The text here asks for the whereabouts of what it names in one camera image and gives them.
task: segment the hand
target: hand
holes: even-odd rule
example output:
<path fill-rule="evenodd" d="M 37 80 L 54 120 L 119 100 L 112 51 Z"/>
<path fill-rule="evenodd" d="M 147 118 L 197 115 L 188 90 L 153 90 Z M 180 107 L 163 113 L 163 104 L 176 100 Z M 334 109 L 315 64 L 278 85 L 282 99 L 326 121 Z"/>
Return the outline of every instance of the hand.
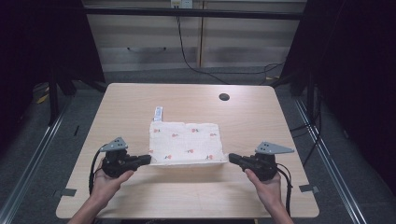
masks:
<path fill-rule="evenodd" d="M 253 171 L 246 169 L 247 178 L 256 187 L 259 199 L 265 209 L 274 219 L 275 223 L 293 223 L 285 205 L 282 203 L 280 193 L 280 174 L 276 173 L 273 179 L 260 181 Z"/>
<path fill-rule="evenodd" d="M 106 175 L 100 169 L 101 167 L 102 162 L 100 162 L 95 175 L 92 194 L 68 223 L 92 223 L 98 213 L 107 206 L 110 199 L 120 189 L 121 184 L 134 174 L 134 171 L 127 171 L 118 178 L 112 178 Z"/>

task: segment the round hole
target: round hole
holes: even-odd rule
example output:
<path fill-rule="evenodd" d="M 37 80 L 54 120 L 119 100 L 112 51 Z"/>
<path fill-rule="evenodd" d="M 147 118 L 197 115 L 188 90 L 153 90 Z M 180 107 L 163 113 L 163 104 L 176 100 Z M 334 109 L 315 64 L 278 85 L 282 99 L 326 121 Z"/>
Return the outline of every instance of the round hole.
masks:
<path fill-rule="evenodd" d="M 227 94 L 227 93 L 222 93 L 222 94 L 219 95 L 219 98 L 222 101 L 228 101 L 228 100 L 230 100 L 230 95 Z"/>

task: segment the white cloth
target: white cloth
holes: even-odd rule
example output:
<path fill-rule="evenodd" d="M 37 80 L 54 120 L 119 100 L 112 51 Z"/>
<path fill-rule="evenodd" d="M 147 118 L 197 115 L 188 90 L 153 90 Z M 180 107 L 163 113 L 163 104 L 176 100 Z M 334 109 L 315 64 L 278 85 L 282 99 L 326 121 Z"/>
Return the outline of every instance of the white cloth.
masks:
<path fill-rule="evenodd" d="M 151 122 L 151 165 L 224 163 L 219 125 L 213 123 Z"/>

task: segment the wooden table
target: wooden table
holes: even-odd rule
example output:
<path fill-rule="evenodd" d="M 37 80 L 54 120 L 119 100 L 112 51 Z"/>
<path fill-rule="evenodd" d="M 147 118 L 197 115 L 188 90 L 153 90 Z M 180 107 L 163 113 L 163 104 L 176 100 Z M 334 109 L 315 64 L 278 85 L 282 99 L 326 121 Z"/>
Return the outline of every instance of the wooden table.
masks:
<path fill-rule="evenodd" d="M 227 93 L 230 100 L 221 101 Z M 217 123 L 225 153 L 249 156 L 263 140 L 295 148 L 274 89 L 256 86 L 111 84 L 67 184 L 57 216 L 70 218 L 89 197 L 88 176 L 95 152 L 121 136 L 131 155 L 148 154 L 149 125 L 156 106 L 163 121 Z M 315 217 L 318 206 L 307 185 L 298 152 L 276 155 L 292 176 L 291 215 Z M 282 197 L 286 181 L 282 179 Z M 125 182 L 99 217 L 114 218 L 255 218 L 269 217 L 254 186 L 231 163 L 207 167 L 142 166 Z"/>

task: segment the gray floor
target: gray floor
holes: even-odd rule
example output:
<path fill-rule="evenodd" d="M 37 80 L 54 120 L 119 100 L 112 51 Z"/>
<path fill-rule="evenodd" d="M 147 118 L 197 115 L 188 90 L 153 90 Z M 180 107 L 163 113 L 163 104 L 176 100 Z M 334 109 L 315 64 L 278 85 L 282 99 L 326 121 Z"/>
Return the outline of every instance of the gray floor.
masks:
<path fill-rule="evenodd" d="M 209 68 L 210 72 L 257 72 L 262 67 L 249 68 Z M 216 76 L 231 84 L 258 85 L 268 84 L 279 75 L 281 67 L 267 74 L 226 75 Z M 106 73 L 107 84 L 111 82 L 141 83 L 202 83 L 221 84 L 211 76 L 197 74 L 190 69 L 162 69 L 144 71 L 112 71 Z M 43 161 L 38 166 L 33 181 L 24 195 L 12 223 L 65 223 L 56 217 L 56 207 L 60 201 L 54 197 L 55 190 L 64 189 L 70 176 L 78 153 L 91 127 L 103 94 L 76 83 L 78 92 L 72 97 L 70 106 L 64 113 L 59 130 L 52 139 Z M 61 105 L 66 105 L 67 97 L 61 93 Z M 281 104 L 287 123 L 291 129 L 304 124 L 297 105 L 296 97 L 290 96 L 289 86 L 276 88 L 276 95 Z M 355 196 L 367 223 L 396 223 L 395 197 L 387 189 L 376 172 L 367 164 L 352 140 L 344 135 L 342 126 L 334 115 L 322 106 L 322 138 L 344 177 L 351 193 Z M 49 101 L 37 105 L 32 102 L 21 123 L 21 130 L 9 145 L 7 156 L 0 160 L 0 205 L 5 205 L 7 198 L 17 185 L 24 168 L 35 152 L 41 137 L 47 130 L 50 117 Z M 313 145 L 306 129 L 292 132 L 295 145 L 302 161 L 306 158 Z M 305 166 L 311 185 L 319 188 L 316 199 L 320 214 L 315 218 L 295 218 L 296 223 L 353 223 L 342 198 L 335 187 L 322 158 L 314 152 Z M 267 218 L 260 223 L 269 223 Z M 105 220 L 104 223 L 118 223 L 117 220 Z"/>

